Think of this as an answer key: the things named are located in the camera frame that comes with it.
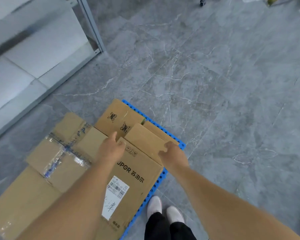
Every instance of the blue plastic pallet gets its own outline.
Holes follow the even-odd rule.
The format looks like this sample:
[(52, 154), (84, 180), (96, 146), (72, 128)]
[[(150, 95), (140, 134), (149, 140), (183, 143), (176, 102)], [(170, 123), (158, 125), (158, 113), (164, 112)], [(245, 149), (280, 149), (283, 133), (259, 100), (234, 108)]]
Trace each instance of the blue plastic pallet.
[[(167, 131), (166, 129), (164, 129), (161, 125), (159, 125), (157, 122), (153, 121), (152, 119), (150, 119), (148, 116), (146, 116), (144, 113), (142, 113), (140, 110), (138, 110), (135, 106), (133, 106), (132, 104), (130, 104), (128, 101), (126, 100), (122, 100), (122, 102), (124, 102), (126, 105), (128, 105), (130, 108), (132, 108), (134, 111), (136, 111), (137, 113), (141, 114), (143, 117), (145, 117), (146, 121), (150, 121), (152, 124), (154, 124), (155, 126), (157, 126), (159, 129), (161, 129), (164, 133), (168, 134), (169, 136), (171, 136), (173, 139), (175, 139), (177, 142), (179, 142), (179, 147), (181, 150), (184, 150), (186, 147), (186, 144), (181, 141), (178, 137), (172, 135), (169, 131)], [(157, 179), (157, 182), (153, 185), (152, 189), (150, 190), (150, 192), (148, 193), (147, 197), (144, 199), (143, 203), (141, 204), (139, 210), (137, 211), (137, 213), (134, 215), (134, 217), (132, 218), (132, 221), (129, 223), (127, 229), (124, 231), (123, 235), (120, 237), (119, 240), (122, 240), (127, 234), (129, 229), (131, 228), (132, 224), (135, 222), (135, 220), (137, 219), (137, 217), (141, 214), (143, 208), (147, 205), (149, 199), (152, 197), (153, 193), (156, 191), (156, 189), (159, 187), (159, 185), (161, 184), (161, 182), (166, 178), (168, 171), (163, 168), (162, 173), (160, 174), (159, 178)]]

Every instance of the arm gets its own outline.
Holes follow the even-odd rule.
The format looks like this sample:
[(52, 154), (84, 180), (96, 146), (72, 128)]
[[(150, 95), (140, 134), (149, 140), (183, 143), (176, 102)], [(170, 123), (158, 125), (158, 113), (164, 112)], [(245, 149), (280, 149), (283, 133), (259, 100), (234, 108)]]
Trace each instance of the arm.
[(212, 240), (300, 240), (272, 215), (252, 206), (190, 169), (186, 155), (172, 142), (160, 151), (164, 166), (186, 192)]
[(90, 240), (96, 235), (113, 166), (124, 153), (116, 144), (116, 132), (100, 145), (97, 162), (48, 210), (17, 238), (18, 240)]

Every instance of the forearm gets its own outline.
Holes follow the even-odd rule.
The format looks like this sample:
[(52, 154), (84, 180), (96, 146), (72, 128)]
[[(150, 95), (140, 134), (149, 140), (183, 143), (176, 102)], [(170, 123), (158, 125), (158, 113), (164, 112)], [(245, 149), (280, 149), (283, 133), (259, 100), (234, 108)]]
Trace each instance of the forearm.
[(273, 216), (218, 187), (189, 167), (174, 173), (209, 238), (213, 240), (299, 240)]
[(93, 165), (19, 236), (19, 240), (90, 240), (95, 237), (112, 165)]

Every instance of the person's foot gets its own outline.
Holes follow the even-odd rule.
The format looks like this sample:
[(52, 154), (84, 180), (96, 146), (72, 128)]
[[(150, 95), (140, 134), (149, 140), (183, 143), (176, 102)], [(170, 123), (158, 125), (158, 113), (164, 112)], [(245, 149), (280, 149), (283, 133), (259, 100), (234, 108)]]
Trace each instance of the person's foot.
[(159, 196), (152, 196), (151, 199), (149, 200), (148, 208), (147, 208), (148, 219), (150, 218), (150, 216), (152, 216), (152, 214), (156, 212), (162, 213), (162, 203)]
[(185, 222), (183, 215), (175, 206), (168, 207), (167, 217), (168, 217), (168, 221), (170, 224), (172, 224), (174, 222), (182, 222), (182, 223)]

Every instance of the hand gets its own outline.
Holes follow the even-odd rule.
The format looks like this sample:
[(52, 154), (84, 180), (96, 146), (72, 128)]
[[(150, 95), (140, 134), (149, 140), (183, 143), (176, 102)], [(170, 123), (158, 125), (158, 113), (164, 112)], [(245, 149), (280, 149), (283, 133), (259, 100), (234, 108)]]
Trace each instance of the hand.
[(123, 156), (126, 144), (116, 143), (117, 132), (112, 132), (100, 145), (96, 154), (97, 163), (114, 166)]
[(189, 167), (188, 158), (185, 153), (172, 141), (164, 144), (167, 152), (160, 151), (158, 153), (164, 167), (173, 175), (178, 168)]

